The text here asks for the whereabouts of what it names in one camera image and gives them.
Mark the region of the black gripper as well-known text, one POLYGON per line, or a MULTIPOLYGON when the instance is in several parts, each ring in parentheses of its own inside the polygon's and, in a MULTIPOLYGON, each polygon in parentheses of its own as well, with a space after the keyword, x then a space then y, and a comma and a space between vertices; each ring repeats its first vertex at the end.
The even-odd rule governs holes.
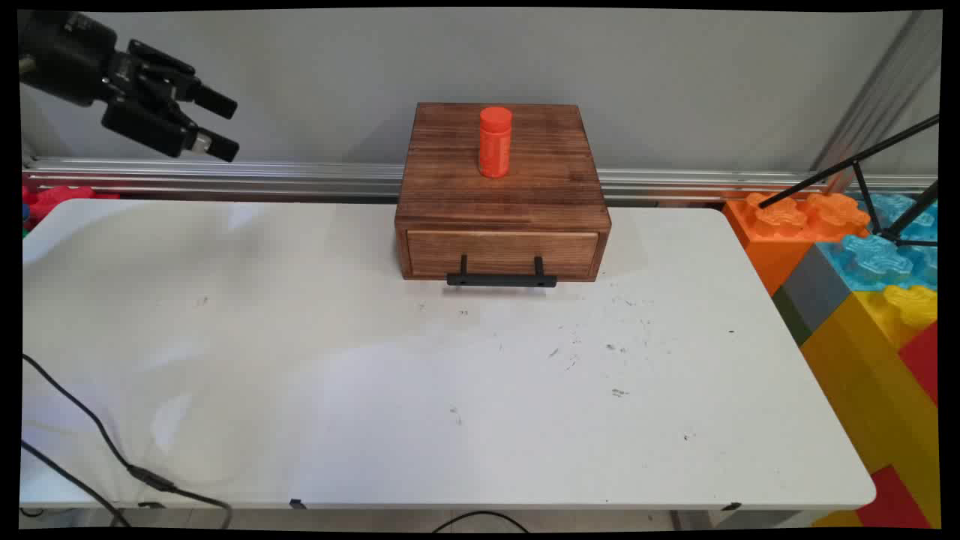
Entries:
POLYGON ((237 141, 199 126, 181 102, 232 119, 237 102, 209 88, 195 68, 140 40, 131 40, 135 82, 157 99, 126 97, 111 82, 117 54, 113 28, 79 11, 20 11, 20 82, 79 107, 106 102, 100 123, 120 136, 171 158, 192 152, 231 163, 237 141))

